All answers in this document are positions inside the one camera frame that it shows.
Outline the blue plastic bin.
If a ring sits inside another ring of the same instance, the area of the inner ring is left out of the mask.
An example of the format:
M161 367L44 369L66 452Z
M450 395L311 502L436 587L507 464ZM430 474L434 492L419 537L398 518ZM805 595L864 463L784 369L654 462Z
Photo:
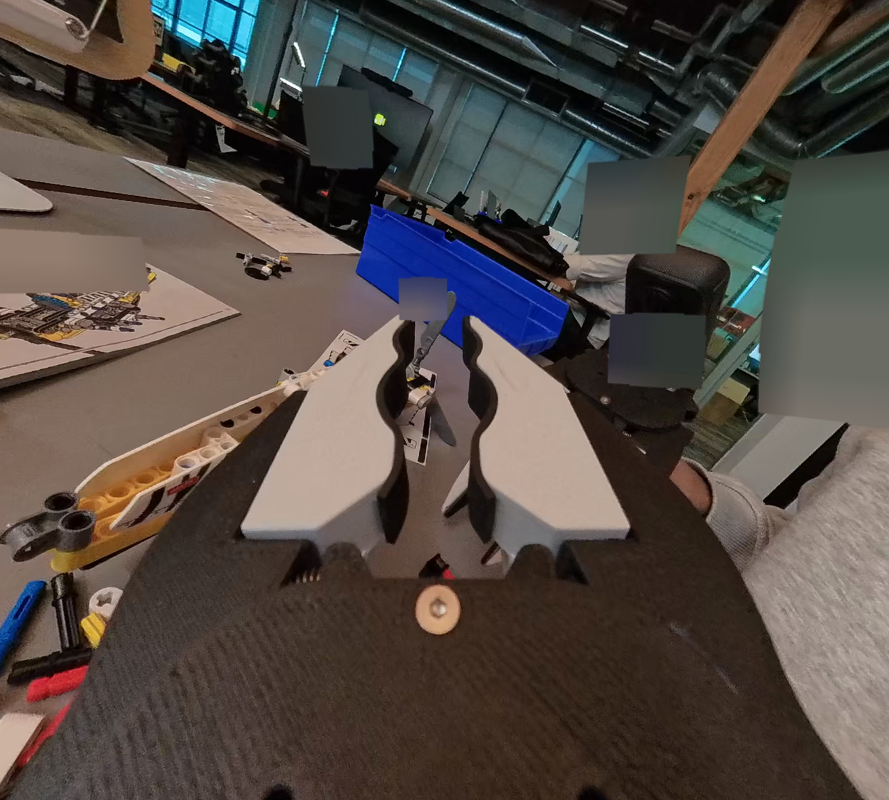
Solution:
M462 345L462 324L477 317L525 355L549 350L568 313L565 301L524 279L445 231L372 206L357 274L399 300L399 282L413 277L444 279L456 296L442 334Z

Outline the person's right forearm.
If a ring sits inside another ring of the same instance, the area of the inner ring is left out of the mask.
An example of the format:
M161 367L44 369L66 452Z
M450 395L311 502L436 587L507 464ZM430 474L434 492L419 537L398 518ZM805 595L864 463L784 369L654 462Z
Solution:
M788 510L680 460L671 480L756 602L811 724L863 798L888 797L888 432L850 427Z

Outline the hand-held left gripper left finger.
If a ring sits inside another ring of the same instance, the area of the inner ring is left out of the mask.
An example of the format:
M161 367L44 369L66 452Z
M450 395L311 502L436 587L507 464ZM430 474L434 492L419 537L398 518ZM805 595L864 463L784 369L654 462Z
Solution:
M397 419L406 407L410 321L390 320L309 385L246 516L246 539L318 550L393 544L409 488Z

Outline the white striped lego model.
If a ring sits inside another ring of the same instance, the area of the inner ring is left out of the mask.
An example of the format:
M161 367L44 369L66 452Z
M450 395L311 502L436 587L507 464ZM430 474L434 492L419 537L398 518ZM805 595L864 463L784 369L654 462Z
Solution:
M434 411L435 386L429 385L421 365L444 325L445 319L441 319L425 326L406 369L406 407L397 419L405 455L401 415L404 411L423 411L430 416ZM80 499L79 507L96 514L91 543L77 552L54 551L52 568L57 572L83 569L157 534L185 499L206 482L210 472L261 423L289 399L300 406L311 382L337 363L302 373L284 372L272 389L107 461L73 491ZM256 480L256 491L248 494L247 510L265 475Z

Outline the blue lego piece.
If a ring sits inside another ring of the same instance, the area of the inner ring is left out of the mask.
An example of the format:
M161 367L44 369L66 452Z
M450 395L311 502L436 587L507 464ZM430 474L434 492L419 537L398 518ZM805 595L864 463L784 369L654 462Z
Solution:
M28 627L29 620L43 600L47 590L46 581L30 581L19 593L18 598L1 623L1 670L15 651Z

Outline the black computer monitor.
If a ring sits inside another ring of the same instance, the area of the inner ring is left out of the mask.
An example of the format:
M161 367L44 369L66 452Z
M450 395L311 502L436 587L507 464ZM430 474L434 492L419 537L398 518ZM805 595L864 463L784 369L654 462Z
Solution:
M391 167L396 173L405 174L426 135L431 108L416 101L406 86L368 68L344 65L338 85L367 94L374 129L397 147Z

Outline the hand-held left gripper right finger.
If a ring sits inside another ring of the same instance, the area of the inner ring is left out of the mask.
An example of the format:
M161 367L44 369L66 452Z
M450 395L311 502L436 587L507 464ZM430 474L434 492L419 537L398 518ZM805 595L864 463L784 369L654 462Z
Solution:
M470 459L443 505L502 550L623 540L629 522L557 380L476 317L463 321Z

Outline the flat white lego piece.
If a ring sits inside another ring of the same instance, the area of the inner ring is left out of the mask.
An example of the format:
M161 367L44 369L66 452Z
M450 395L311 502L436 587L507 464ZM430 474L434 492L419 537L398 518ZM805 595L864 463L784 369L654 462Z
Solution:
M45 721L44 715L11 712L1 717L1 769L13 767L33 743Z

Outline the red lego axle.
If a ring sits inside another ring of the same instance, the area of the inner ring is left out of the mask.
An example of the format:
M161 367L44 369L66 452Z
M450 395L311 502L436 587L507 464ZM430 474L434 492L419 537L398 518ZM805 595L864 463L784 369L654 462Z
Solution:
M27 703L35 704L74 692L82 685L88 669L89 665L85 664L34 679L28 684Z

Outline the black bag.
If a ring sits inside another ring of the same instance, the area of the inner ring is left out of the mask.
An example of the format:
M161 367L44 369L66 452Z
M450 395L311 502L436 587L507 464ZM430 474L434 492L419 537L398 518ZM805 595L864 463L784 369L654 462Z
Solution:
M509 250L536 269L557 277L566 277L569 270L564 256L548 240L548 226L534 226L511 208L497 217L479 212L474 228L485 238Z

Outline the black equipment on table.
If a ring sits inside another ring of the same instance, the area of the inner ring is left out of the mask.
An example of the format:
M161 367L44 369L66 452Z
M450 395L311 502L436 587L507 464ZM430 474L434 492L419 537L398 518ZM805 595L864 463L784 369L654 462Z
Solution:
M194 52L188 79L189 92L204 104L231 117L247 109L239 58L220 39L205 39Z

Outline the black lego pin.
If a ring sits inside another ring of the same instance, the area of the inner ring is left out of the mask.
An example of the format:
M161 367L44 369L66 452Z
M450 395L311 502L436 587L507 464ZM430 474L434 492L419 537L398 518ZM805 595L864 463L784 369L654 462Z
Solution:
M61 650L78 648L82 644L82 638L75 608L75 584L72 573L57 573L50 581L50 595Z

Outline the white printed paper sheet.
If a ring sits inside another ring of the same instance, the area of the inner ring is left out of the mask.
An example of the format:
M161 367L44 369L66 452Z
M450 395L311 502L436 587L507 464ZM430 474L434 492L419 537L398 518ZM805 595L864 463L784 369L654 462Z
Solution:
M349 256L359 253L355 247L241 184L133 158L129 162L276 253Z

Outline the dark grey lego connector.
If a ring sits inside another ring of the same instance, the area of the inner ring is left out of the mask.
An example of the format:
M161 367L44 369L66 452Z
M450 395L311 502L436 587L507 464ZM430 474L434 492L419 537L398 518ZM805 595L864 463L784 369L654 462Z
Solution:
M79 507L73 492L49 495L41 510L9 525L1 535L15 562L34 559L50 551L77 552L92 541L97 522L90 509Z

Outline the cardboard box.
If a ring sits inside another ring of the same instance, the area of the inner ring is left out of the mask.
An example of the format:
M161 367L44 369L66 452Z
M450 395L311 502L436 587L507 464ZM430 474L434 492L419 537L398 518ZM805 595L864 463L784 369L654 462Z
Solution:
M725 425L744 405L750 395L750 385L729 377L701 406L698 418L713 426Z

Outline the wooden post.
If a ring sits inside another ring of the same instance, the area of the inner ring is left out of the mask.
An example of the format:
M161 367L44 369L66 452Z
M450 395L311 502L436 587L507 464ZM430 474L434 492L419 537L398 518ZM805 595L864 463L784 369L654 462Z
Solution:
M680 238L725 170L823 37L848 0L800 0L768 52L692 162L686 178Z

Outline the red lego piece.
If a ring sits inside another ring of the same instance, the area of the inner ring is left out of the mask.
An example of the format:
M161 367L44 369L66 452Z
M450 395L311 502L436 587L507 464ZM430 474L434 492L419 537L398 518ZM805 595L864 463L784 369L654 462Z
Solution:
M59 729L65 717L69 713L72 702L61 707L61 709L50 718L48 723L39 731L35 739L29 744L26 750L23 750L16 761L16 768L20 769L26 766L30 760L37 754L42 745L50 739L51 736Z

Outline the lego instruction booklet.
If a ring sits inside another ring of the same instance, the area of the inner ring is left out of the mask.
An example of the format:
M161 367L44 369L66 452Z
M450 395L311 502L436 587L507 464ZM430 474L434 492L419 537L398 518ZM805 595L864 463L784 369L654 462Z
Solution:
M151 264L147 290L1 296L1 387L144 350L240 311Z

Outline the black lego axle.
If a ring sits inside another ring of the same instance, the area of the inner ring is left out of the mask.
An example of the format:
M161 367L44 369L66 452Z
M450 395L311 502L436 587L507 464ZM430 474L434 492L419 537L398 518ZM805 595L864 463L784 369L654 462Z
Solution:
M10 685L30 683L36 679L57 675L90 664L94 656L91 646L57 650L43 656L15 661L7 676Z

